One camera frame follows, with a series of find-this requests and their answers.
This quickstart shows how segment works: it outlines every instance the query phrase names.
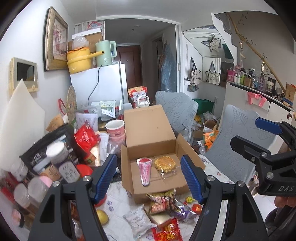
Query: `hand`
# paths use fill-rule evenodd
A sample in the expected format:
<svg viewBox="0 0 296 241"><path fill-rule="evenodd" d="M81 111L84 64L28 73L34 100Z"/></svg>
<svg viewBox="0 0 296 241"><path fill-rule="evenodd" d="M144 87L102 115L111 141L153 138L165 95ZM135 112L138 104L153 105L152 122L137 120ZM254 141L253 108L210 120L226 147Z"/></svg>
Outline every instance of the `hand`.
<svg viewBox="0 0 296 241"><path fill-rule="evenodd" d="M285 205L295 207L296 197L276 197L274 200L274 205L277 207L284 207Z"/></svg>

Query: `refrigerator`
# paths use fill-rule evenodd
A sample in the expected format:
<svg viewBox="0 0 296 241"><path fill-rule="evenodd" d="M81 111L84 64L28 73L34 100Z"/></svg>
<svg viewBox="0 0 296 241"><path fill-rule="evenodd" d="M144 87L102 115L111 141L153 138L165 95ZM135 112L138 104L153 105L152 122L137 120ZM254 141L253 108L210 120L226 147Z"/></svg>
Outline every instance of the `refrigerator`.
<svg viewBox="0 0 296 241"><path fill-rule="evenodd" d="M123 103L128 103L125 64L103 66L100 70L99 68L93 68L71 74L70 77L76 92L78 109L88 105L87 100L92 91L89 105L95 101L109 100L116 100L117 106L119 106L120 100L123 100Z"/></svg>

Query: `white tablecloth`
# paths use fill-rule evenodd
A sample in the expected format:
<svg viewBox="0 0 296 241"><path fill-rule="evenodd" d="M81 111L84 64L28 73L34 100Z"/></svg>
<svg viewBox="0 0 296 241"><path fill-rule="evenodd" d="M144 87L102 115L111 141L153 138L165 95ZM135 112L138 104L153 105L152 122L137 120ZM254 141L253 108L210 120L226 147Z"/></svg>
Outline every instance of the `white tablecloth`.
<svg viewBox="0 0 296 241"><path fill-rule="evenodd" d="M221 182L233 183L227 176L222 174L207 158L203 155L199 155L202 161L205 163L205 173L207 175L213 175L218 178ZM177 199L185 201L187 196L191 196L191 193L183 194L177 196ZM128 213L130 210L137 208L133 198L128 194L128 192L122 187L121 182L112 183L107 191L107 200L98 209L104 210L109 216L109 222L103 226L105 233L110 241L127 241L133 240L133 233L128 222L122 217L124 214ZM213 240L220 241L222 236L222 231L224 228L225 216L227 210L227 201L222 201L220 216L218 220L218 225L216 233ZM181 235L183 241L188 241L194 227L197 223L198 217L195 218L193 224L179 223ZM153 241L152 232L147 232L140 241Z"/></svg>

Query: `white cutting board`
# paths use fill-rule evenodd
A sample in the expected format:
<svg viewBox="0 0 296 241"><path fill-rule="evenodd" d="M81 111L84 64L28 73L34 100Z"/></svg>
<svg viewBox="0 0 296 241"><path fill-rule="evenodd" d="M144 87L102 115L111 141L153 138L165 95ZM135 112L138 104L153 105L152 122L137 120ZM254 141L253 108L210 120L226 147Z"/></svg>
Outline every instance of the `white cutting board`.
<svg viewBox="0 0 296 241"><path fill-rule="evenodd" d="M44 136L45 111L35 102L23 80L17 85L0 131L0 168L10 171L33 144Z"/></svg>

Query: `green bin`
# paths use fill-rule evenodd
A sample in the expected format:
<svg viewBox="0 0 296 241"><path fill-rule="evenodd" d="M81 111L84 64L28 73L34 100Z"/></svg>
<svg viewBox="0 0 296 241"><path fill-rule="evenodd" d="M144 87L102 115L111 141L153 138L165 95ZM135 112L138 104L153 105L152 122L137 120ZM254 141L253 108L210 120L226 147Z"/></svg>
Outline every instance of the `green bin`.
<svg viewBox="0 0 296 241"><path fill-rule="evenodd" d="M207 111L212 112L214 102L211 102L209 100L202 100L202 99L193 99L195 102L198 103L198 109L197 109L197 114L203 114Z"/></svg>

